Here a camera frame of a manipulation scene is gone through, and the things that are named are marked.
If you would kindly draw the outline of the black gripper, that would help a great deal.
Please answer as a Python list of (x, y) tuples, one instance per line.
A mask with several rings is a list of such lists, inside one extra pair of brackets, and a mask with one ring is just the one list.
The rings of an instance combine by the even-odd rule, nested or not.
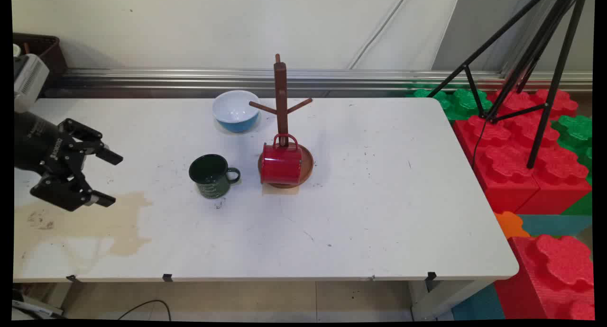
[[(102, 141), (101, 132), (74, 119), (57, 126), (30, 112), (14, 113), (14, 167), (41, 176), (30, 189), (33, 197), (69, 212), (93, 204), (112, 206), (115, 197), (94, 190), (85, 180), (86, 155), (112, 165), (123, 161)], [(69, 161), (76, 161), (80, 169), (73, 173)]]

